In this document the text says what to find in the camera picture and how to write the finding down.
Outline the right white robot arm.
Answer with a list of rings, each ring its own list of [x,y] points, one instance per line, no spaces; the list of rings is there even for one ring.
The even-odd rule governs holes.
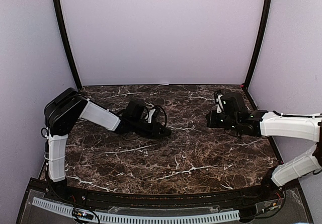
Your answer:
[[[207,127],[233,130],[237,136],[281,136],[313,141],[315,144],[294,159],[271,168],[257,189],[257,197],[267,201],[276,188],[309,173],[321,173],[321,114],[298,115],[276,111],[250,112],[240,93],[214,93],[216,110],[207,115]]]

